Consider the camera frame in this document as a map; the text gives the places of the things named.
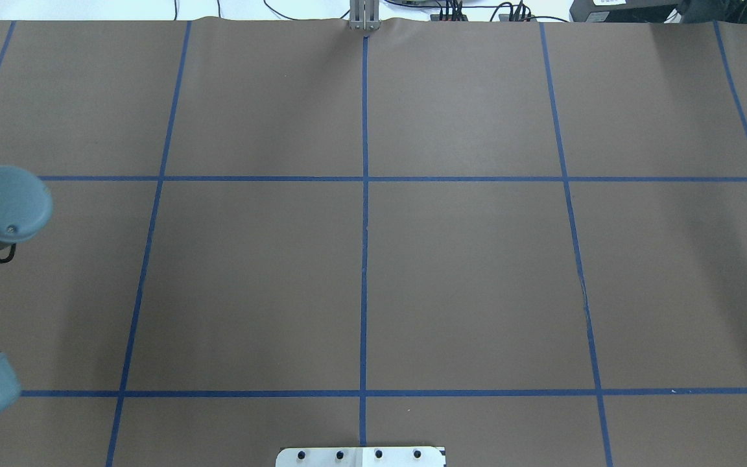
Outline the brown paper table cover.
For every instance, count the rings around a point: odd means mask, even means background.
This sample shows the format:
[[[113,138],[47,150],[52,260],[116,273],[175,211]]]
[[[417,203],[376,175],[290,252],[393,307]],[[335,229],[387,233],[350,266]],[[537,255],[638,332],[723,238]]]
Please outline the brown paper table cover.
[[[747,26],[0,21],[0,466],[747,466]]]

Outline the black box with white label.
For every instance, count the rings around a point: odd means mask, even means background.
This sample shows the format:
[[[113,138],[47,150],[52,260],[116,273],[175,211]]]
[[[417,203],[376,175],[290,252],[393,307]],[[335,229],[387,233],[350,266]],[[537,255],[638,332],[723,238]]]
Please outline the black box with white label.
[[[573,1],[575,23],[664,23],[681,1]]]

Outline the aluminium frame post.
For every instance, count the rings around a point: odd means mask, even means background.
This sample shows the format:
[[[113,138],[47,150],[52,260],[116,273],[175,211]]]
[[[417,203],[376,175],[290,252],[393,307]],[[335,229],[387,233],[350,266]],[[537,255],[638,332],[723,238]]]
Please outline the aluminium frame post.
[[[377,0],[350,0],[349,1],[349,28],[351,30],[364,30],[371,32],[381,26],[379,15],[380,2]]]

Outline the white central pedestal column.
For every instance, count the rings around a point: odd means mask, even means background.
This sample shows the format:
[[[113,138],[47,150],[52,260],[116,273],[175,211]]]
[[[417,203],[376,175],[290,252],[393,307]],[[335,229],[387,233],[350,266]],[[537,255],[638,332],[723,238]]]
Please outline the white central pedestal column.
[[[433,446],[285,448],[276,466],[447,466],[445,449]]]

